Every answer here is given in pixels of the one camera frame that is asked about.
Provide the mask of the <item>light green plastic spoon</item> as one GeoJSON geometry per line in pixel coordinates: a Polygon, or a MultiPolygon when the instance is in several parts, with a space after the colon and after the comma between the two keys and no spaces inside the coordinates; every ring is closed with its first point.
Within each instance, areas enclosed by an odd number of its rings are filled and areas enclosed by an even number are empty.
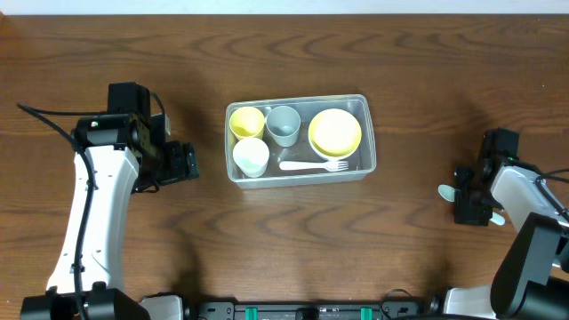
{"type": "Polygon", "coordinates": [[[473,205],[460,198],[460,192],[456,188],[439,185],[437,191],[445,201],[454,203],[453,216],[456,224],[487,227],[490,222],[498,226],[503,226],[506,222],[505,218],[492,208],[473,205]]]}

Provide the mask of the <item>cream white plastic cup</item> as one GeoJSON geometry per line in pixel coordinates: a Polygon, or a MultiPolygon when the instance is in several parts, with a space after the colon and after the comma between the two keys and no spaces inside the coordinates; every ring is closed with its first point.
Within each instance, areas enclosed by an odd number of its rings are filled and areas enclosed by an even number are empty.
{"type": "Polygon", "coordinates": [[[249,178],[259,178],[267,169],[268,145],[258,138],[244,138],[233,149],[233,160],[249,178]]]}

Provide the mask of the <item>yellow plastic cup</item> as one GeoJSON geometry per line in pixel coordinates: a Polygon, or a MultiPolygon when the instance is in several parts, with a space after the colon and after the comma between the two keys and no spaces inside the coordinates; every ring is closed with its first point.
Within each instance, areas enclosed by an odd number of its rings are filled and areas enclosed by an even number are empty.
{"type": "Polygon", "coordinates": [[[261,139],[264,133],[265,116],[254,107],[238,108],[229,119],[229,129],[238,140],[261,139]]]}

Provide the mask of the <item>grey plastic cup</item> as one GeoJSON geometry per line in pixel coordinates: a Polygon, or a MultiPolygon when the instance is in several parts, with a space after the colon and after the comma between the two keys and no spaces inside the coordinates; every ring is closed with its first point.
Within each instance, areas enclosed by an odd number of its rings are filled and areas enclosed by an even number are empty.
{"type": "Polygon", "coordinates": [[[278,106],[268,113],[266,126],[277,145],[289,148],[298,139],[301,117],[292,107],[278,106]]]}

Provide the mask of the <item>pink plastic fork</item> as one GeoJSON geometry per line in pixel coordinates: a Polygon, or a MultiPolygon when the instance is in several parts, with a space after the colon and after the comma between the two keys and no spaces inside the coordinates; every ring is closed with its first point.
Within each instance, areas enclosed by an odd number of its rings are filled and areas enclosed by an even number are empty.
{"type": "Polygon", "coordinates": [[[279,168],[283,171],[323,169],[328,172],[341,172],[349,168],[349,163],[347,161],[328,161],[323,163],[283,161],[279,164],[279,168]]]}

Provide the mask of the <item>white plastic bowl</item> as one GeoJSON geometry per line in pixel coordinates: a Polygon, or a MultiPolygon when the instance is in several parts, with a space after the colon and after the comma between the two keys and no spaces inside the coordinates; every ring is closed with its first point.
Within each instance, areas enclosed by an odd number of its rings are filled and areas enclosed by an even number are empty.
{"type": "Polygon", "coordinates": [[[339,155],[339,156],[331,156],[326,154],[324,151],[322,151],[316,144],[314,144],[311,140],[309,140],[309,145],[312,148],[312,150],[321,158],[325,159],[326,161],[340,161],[340,160],[344,160],[349,158],[350,156],[352,156],[358,149],[359,149],[359,145],[354,146],[353,148],[351,148],[350,150],[344,152],[343,154],[339,155]]]}

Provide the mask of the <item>yellow plastic bowl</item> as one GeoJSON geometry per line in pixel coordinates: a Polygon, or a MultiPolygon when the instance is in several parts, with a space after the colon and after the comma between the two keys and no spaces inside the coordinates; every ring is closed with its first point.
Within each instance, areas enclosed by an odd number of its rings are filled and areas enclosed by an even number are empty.
{"type": "Polygon", "coordinates": [[[359,145],[362,136],[358,120],[348,111],[338,108],[319,112],[309,124],[309,140],[331,156],[339,156],[359,145]]]}

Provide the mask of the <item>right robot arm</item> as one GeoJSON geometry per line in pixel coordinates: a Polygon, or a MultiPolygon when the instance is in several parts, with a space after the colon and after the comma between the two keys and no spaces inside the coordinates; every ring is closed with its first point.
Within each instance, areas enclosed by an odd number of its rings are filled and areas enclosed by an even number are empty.
{"type": "Polygon", "coordinates": [[[518,133],[508,129],[486,131],[476,165],[457,168],[455,186],[438,188],[453,203],[455,223],[500,225],[505,212],[517,231],[493,282],[449,290],[445,315],[568,320],[568,283],[550,274],[568,269],[568,209],[547,186],[562,173],[521,161],[518,141],[518,133]]]}

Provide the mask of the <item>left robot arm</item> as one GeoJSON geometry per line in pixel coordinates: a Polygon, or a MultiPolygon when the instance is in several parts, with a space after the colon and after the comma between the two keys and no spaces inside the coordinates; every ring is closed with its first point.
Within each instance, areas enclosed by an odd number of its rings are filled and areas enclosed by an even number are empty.
{"type": "Polygon", "coordinates": [[[131,195],[198,178],[196,152],[170,140],[157,94],[134,82],[108,87],[108,107],[80,112],[62,135],[75,152],[75,190],[60,257],[44,294],[22,302],[23,319],[187,319],[176,293],[136,301],[124,293],[124,227],[131,195]]]}

